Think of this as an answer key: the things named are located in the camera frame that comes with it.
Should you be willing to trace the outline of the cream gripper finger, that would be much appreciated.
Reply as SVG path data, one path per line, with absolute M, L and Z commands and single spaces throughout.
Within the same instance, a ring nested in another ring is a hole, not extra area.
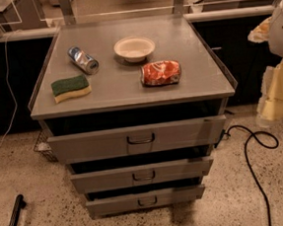
M 275 67 L 266 67 L 261 85 L 256 122 L 267 128 L 283 118 L 283 59 Z
M 271 19 L 263 20 L 255 29 L 251 30 L 248 35 L 248 40 L 252 42 L 262 43 L 268 41 L 269 38 L 269 24 Z

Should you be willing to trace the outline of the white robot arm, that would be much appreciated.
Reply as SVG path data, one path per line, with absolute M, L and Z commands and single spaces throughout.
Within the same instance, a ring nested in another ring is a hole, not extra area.
M 281 57 L 275 67 L 266 67 L 261 82 L 256 122 L 267 128 L 283 118 L 283 0 L 269 18 L 250 32 L 248 40 L 257 43 L 267 41 L 269 50 Z

